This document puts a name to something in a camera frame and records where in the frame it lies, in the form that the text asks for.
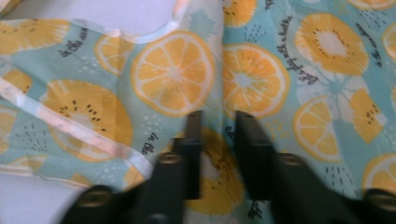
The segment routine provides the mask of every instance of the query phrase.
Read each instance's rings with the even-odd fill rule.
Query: fruit print fabric
[[[128,189],[182,136],[184,116],[202,109],[203,136],[216,145],[205,145],[208,197],[188,202],[186,223],[273,223],[268,203],[248,199],[230,153],[240,109],[329,189],[394,191],[394,2],[180,0],[177,28],[141,36],[80,21],[1,21],[10,123],[0,171]]]

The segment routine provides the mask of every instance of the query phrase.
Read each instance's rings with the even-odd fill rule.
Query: white surface
[[[171,20],[176,0],[24,0],[5,19],[84,19],[132,34],[147,34]],[[1,224],[52,224],[80,193],[36,177],[0,175]]]
[[[23,0],[5,19],[83,19],[107,28],[143,35],[158,30],[172,19],[176,1]]]

